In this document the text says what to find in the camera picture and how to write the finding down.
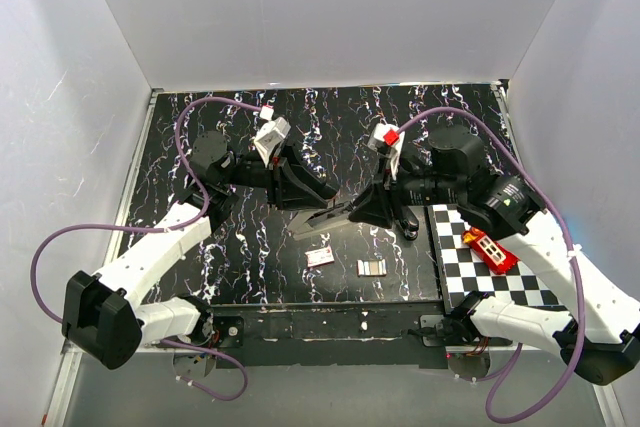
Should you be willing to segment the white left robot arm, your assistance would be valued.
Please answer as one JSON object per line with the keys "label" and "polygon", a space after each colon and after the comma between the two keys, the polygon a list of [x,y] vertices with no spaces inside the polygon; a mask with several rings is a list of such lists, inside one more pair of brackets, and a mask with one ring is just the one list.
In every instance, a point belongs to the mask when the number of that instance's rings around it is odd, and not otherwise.
{"label": "white left robot arm", "polygon": [[67,283],[62,334],[110,370],[124,365],[142,344],[173,337],[193,347],[210,343],[214,314],[207,304],[190,295],[153,304],[144,298],[227,220],[239,200],[233,186],[262,188],[270,206],[289,211],[325,209],[339,191],[336,182],[311,169],[291,138],[278,141],[263,161],[255,151],[236,155],[221,132],[207,131],[196,138],[189,164],[195,175],[160,221],[160,232]]}

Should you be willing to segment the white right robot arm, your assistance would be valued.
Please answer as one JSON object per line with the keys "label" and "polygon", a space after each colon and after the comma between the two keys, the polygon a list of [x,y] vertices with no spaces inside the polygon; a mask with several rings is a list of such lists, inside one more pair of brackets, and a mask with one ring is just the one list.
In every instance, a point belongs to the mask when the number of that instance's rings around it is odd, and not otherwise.
{"label": "white right robot arm", "polygon": [[564,307],[544,311],[471,291],[445,317],[440,336],[469,345],[483,337],[508,339],[564,362],[577,354],[575,373],[596,385],[608,385],[638,365],[638,300],[579,248],[566,246],[559,222],[539,194],[522,178],[493,171],[483,142],[464,127],[429,134],[429,164],[402,153],[403,139],[393,125],[375,127],[368,145],[382,157],[356,198],[350,221],[398,225],[414,239],[419,224],[410,207],[453,206],[467,225],[523,262]]}

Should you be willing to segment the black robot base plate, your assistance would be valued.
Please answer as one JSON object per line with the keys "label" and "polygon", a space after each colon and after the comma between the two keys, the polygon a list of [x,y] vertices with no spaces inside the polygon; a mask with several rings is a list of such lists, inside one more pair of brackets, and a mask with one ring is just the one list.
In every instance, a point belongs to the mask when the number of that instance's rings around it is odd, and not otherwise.
{"label": "black robot base plate", "polygon": [[223,329],[218,346],[247,367],[416,365],[445,369],[451,353],[489,349],[418,332],[441,322],[441,301],[215,305],[217,318],[239,322],[239,338]]}

